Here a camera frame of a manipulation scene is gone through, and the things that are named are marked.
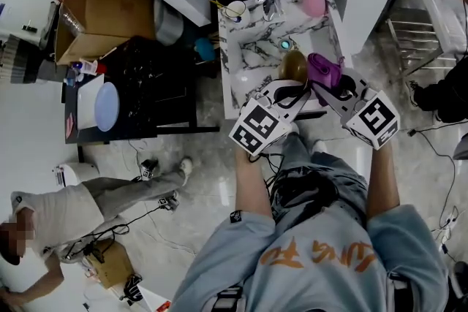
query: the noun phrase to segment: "faucet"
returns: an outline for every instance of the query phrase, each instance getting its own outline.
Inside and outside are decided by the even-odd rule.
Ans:
[[[272,21],[274,18],[284,14],[279,0],[257,0],[259,4],[263,4],[263,19]]]

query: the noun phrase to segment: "cardboard box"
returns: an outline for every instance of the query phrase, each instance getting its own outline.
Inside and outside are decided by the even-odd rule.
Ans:
[[[101,240],[96,243],[96,247],[100,251],[104,251],[111,243],[111,239]],[[105,289],[127,282],[128,277],[134,273],[125,247],[120,243],[112,243],[109,249],[104,252],[103,257],[104,263],[101,263],[93,254],[88,255],[86,258],[93,265]]]
[[[95,59],[129,38],[155,39],[154,0],[63,0],[84,32],[76,37],[59,21],[56,63],[70,64],[79,58]]]

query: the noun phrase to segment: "power strip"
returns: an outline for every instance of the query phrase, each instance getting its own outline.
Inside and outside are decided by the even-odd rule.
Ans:
[[[443,252],[442,245],[446,244],[446,242],[450,239],[451,233],[453,229],[458,223],[458,219],[461,214],[458,214],[458,217],[453,214],[453,212],[448,215],[447,219],[445,220],[444,229],[440,230],[440,234],[442,235],[442,239],[440,241],[439,252]]]

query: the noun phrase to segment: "marble sink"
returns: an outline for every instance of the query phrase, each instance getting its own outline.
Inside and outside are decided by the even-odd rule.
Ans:
[[[283,39],[292,39],[306,57],[312,52],[320,53],[334,63],[341,59],[346,67],[352,67],[334,0],[326,0],[328,13],[321,18],[306,15],[302,0],[280,1],[284,15],[272,22],[263,20],[261,5],[255,0],[246,1],[251,23],[244,27],[218,11],[224,115],[228,119],[236,119],[252,94],[278,78],[285,54],[278,45]],[[323,110],[312,95],[301,113]]]

